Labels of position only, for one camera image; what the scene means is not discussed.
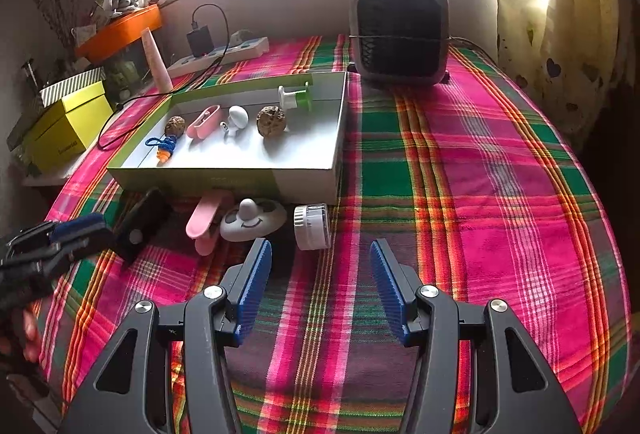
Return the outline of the left hand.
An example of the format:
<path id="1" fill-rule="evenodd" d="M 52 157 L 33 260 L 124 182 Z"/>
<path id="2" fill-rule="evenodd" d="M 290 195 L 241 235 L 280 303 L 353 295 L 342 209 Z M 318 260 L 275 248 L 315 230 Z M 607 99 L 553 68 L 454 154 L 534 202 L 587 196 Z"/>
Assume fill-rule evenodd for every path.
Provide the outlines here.
<path id="1" fill-rule="evenodd" d="M 14 309 L 1 315 L 1 354 L 38 362 L 40 333 L 35 315 L 26 309 Z"/>

